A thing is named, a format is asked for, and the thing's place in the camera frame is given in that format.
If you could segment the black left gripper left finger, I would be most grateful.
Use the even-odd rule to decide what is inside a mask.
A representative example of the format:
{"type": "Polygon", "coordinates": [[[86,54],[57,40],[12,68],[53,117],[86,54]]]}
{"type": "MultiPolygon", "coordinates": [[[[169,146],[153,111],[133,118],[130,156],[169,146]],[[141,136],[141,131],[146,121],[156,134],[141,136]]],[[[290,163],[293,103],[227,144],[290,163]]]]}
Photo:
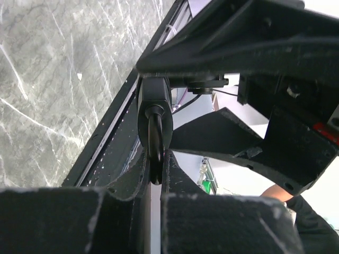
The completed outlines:
{"type": "Polygon", "coordinates": [[[1,253],[149,253],[149,162],[104,187],[1,189],[1,253]]]}

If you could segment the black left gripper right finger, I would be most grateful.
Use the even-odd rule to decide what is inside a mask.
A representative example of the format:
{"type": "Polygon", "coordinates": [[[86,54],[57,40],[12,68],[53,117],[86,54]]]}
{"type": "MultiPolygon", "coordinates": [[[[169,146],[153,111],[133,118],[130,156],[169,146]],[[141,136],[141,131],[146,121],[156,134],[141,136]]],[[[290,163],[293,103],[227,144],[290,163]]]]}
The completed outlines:
{"type": "Polygon", "coordinates": [[[284,205],[273,198],[209,195],[164,158],[161,190],[162,253],[303,253],[284,205]]]}

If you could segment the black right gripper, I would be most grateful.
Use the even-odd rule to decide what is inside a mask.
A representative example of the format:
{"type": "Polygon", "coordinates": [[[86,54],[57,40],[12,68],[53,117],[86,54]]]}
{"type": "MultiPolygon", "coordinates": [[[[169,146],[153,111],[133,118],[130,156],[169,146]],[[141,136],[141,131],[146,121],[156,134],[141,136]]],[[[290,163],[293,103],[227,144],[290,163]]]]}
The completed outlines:
{"type": "Polygon", "coordinates": [[[338,156],[338,130],[327,124],[337,96],[289,77],[241,75],[238,102],[268,118],[265,137],[224,107],[174,130],[169,148],[246,167],[297,195],[338,156]]]}

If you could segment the black padlock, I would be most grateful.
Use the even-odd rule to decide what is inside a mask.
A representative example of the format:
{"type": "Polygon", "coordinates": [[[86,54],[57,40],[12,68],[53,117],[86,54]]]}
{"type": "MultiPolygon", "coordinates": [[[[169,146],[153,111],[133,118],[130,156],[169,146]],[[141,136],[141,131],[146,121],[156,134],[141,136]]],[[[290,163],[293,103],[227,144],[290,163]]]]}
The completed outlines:
{"type": "Polygon", "coordinates": [[[138,136],[146,150],[150,181],[160,185],[165,151],[173,135],[172,94],[167,79],[139,77],[136,100],[138,136]]]}

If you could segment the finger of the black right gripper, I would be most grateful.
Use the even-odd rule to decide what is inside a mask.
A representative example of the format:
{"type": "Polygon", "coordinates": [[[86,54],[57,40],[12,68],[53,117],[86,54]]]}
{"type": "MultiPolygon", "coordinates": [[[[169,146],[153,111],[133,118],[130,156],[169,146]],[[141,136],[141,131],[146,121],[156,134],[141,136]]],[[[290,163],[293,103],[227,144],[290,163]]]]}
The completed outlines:
{"type": "Polygon", "coordinates": [[[141,57],[143,76],[283,75],[338,83],[338,19],[281,1],[212,1],[141,57]]]}

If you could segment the person forearm black sleeve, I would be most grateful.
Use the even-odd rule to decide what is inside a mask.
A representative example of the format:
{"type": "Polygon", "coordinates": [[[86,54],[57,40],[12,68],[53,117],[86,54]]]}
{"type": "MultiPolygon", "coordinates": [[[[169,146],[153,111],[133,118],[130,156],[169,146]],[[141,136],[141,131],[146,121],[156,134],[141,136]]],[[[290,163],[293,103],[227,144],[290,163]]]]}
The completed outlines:
{"type": "Polygon", "coordinates": [[[296,213],[295,226],[305,253],[338,253],[338,234],[301,195],[293,196],[273,185],[262,196],[276,198],[296,213]]]}

